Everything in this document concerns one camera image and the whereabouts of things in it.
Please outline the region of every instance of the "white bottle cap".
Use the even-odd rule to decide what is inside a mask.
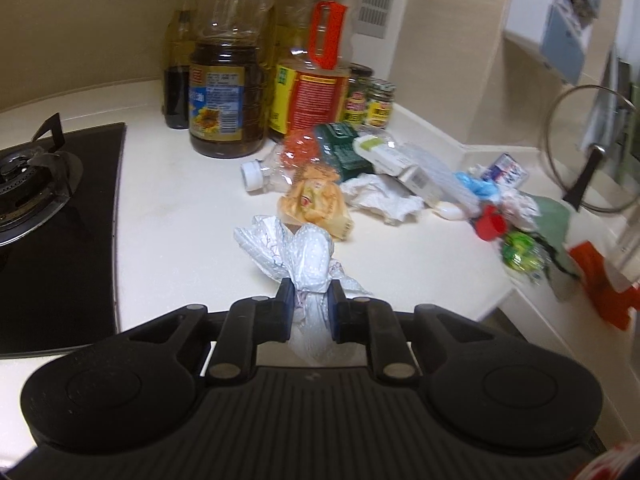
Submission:
[[[264,187],[264,176],[260,170],[260,161],[251,160],[240,165],[244,189],[247,191],[257,191]]]

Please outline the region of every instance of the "jar lid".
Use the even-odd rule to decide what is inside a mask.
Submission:
[[[372,68],[364,65],[359,65],[357,63],[351,63],[349,65],[349,69],[351,70],[351,75],[356,75],[359,77],[371,77],[373,75]]]
[[[371,88],[387,94],[392,94],[396,91],[396,85],[389,81],[385,81],[384,79],[378,79],[377,77],[371,80]]]

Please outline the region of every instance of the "spice jar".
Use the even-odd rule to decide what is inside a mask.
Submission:
[[[367,89],[371,82],[373,70],[368,66],[351,63],[349,89],[344,100],[342,122],[351,126],[359,126],[364,122],[367,113]]]
[[[373,78],[367,93],[365,124],[385,128],[391,117],[396,85],[384,79]]]

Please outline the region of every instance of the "soy sauce bottle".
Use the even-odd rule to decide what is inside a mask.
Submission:
[[[197,7],[198,0],[178,0],[164,37],[162,113],[166,125],[176,130],[189,127],[189,64]]]

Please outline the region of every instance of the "backsplash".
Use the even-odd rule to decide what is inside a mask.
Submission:
[[[537,146],[562,82],[502,38],[509,0],[408,0],[396,101],[461,142]],[[620,0],[603,0],[581,83],[600,81]]]
[[[176,0],[0,0],[0,110],[52,94],[160,77]]]

